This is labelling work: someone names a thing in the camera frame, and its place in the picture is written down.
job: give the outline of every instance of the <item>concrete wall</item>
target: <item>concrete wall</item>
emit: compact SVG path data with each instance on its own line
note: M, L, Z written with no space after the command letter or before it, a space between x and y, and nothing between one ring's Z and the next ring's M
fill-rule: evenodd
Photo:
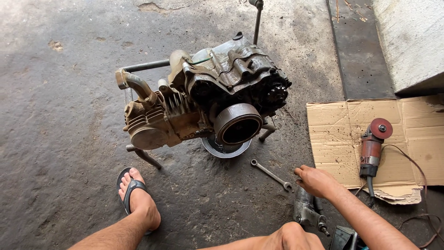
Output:
M444 1L373 0L396 93L444 92Z

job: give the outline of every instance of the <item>angle grinder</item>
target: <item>angle grinder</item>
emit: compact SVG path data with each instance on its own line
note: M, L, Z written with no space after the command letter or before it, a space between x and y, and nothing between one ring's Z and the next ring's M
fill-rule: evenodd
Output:
M370 197L375 197L373 191L373 177L378 171L381 158L382 144L393 133L392 124L386 119L376 118L370 123L366 132L362 135L361 165L359 176L367 178Z

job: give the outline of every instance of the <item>green wire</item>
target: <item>green wire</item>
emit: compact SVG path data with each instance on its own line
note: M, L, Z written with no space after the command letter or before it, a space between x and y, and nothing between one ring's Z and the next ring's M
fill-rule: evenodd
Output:
M208 60L211 59L211 58L213 58L213 56L210 56L210 57L208 57L208 58L206 58L206 59L203 59L203 60L200 60L200 61L197 61L197 62L193 62L193 63L189 62L189 60L186 59L186 62L189 63L190 65L196 65L196 64L199 64L199 63L206 62L206 61L208 61Z

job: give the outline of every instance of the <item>human foot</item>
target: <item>human foot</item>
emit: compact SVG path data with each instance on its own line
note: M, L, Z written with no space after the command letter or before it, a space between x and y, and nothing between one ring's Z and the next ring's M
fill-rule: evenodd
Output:
M128 189L128 184L130 183L131 178L145 184L140 172L135 168L131 168L129 173L125 173L124 177L122 177L122 183L120 184L119 196L122 201L125 198L125 193ZM145 217L148 230L155 230L159 227L160 213L157 210L154 200L143 189L136 188L131 192L130 210L131 213L140 213Z

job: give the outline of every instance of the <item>human hand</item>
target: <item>human hand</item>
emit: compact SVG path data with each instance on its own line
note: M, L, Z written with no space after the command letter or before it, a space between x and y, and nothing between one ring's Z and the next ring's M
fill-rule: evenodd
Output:
M305 191L319 198L328 199L330 194L338 188L345 188L325 170L302 165L301 168L295 168L294 173L301 178L301 180L296 180L296 183Z

